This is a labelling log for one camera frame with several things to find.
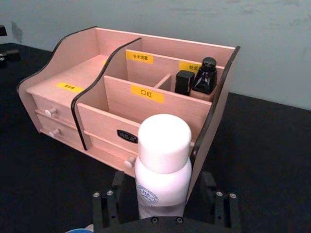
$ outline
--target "curved wooden side panel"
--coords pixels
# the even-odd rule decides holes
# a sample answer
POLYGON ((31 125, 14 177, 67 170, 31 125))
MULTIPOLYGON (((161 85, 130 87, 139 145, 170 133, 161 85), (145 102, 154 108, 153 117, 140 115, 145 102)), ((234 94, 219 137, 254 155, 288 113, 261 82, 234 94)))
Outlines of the curved wooden side panel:
POLYGON ((213 142, 218 126, 222 120, 224 109, 225 109, 225 104, 226 104, 228 93, 229 93, 230 83, 232 80, 232 73, 234 72, 233 62, 239 50, 240 50, 240 47, 237 46, 234 52, 232 53, 230 59, 228 60, 227 65, 225 66, 224 72, 222 74, 222 77, 219 83, 219 87, 214 97, 214 101, 212 103, 208 116, 205 120, 203 128, 201 129, 201 132, 192 149, 190 157, 191 157, 193 169, 192 169, 192 177, 191 177, 190 186, 188 190, 187 200, 189 199, 190 194, 193 190, 193 187, 196 183, 196 180, 199 177, 203 163, 207 157, 209 148, 213 142))
POLYGON ((38 131, 42 126, 36 116, 36 104, 26 89, 98 54, 96 27, 69 34, 58 42, 51 59, 39 72, 19 83, 17 92, 38 131))
POLYGON ((122 76, 120 73, 126 73, 125 61, 125 50, 126 49, 137 49, 141 48, 141 38, 137 38, 127 44, 117 48, 107 59, 101 73, 98 78, 92 83, 92 85, 79 93, 71 103, 71 112, 76 123, 83 147, 88 150, 91 146, 90 136, 84 133, 83 124, 78 111, 78 103, 84 103, 92 107, 99 109, 108 108, 106 100, 106 90, 104 85, 104 75, 116 75, 122 76))

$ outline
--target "small black bottle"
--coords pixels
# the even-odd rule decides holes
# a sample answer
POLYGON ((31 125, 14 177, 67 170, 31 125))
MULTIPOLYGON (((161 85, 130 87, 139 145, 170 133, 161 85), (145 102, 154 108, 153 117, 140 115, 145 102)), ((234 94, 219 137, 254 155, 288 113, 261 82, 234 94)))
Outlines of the small black bottle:
POLYGON ((216 60, 212 57, 203 59, 202 65, 192 83, 192 90, 210 94, 217 83, 216 60))

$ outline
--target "white bottle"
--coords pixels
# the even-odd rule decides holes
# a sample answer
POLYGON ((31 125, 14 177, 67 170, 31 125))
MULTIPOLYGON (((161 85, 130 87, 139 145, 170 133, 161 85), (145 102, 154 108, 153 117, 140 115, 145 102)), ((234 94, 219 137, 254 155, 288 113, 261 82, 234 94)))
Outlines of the white bottle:
POLYGON ((179 117, 154 115, 138 131, 135 178, 139 217, 183 216, 191 177, 191 130, 179 117))

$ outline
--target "white drawer knob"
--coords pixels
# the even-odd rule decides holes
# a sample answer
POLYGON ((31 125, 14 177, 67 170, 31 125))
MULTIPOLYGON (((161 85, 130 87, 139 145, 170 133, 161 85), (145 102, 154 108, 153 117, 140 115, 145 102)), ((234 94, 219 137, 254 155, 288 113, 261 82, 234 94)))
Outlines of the white drawer knob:
POLYGON ((60 133, 60 130, 56 129, 56 130, 49 132, 49 136, 51 136, 52 138, 55 138, 55 136, 58 135, 59 133, 60 133))
POLYGON ((44 113, 47 117, 52 117, 53 114, 57 113, 57 109, 51 108, 49 110, 45 110, 44 113))
POLYGON ((124 161, 124 165, 128 168, 134 167, 135 164, 135 157, 130 157, 128 160, 124 161))

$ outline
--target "black tabletop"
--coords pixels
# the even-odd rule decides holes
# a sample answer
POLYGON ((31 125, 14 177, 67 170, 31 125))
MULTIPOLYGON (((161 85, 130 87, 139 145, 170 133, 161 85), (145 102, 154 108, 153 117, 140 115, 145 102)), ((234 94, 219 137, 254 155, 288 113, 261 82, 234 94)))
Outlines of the black tabletop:
MULTIPOLYGON (((19 49, 22 61, 0 69, 0 232, 63 233, 92 223, 92 193, 106 190, 115 170, 38 134, 18 99, 18 82, 51 52, 19 49)), ((204 170, 240 198, 243 232, 311 232, 311 112, 229 94, 204 170)), ((127 177, 123 221, 137 215, 135 181, 127 177)), ((186 217, 204 221, 196 187, 186 217)))

